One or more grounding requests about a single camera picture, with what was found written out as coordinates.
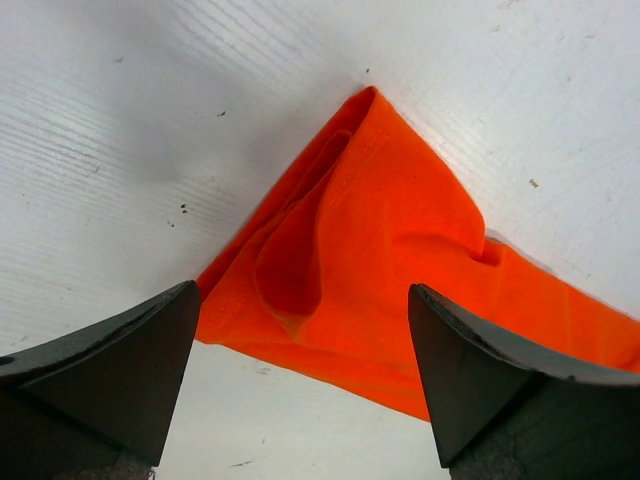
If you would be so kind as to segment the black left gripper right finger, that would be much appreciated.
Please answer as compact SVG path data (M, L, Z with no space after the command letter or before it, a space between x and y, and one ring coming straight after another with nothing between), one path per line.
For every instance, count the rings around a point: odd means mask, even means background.
M431 288L408 318L440 464L454 479L635 479L639 378L486 321Z

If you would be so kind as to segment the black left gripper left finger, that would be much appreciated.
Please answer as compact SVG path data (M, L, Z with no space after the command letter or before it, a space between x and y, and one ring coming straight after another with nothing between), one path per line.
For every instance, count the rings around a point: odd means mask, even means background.
M2 356L2 478L152 478L199 309L199 289L186 281L125 312Z

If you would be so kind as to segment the orange t shirt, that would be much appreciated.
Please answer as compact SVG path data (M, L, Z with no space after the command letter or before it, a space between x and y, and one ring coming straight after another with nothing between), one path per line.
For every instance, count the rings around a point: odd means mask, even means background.
M198 278L196 337L424 420L407 319L417 283L553 350L639 369L638 323L488 238L461 183L374 87Z

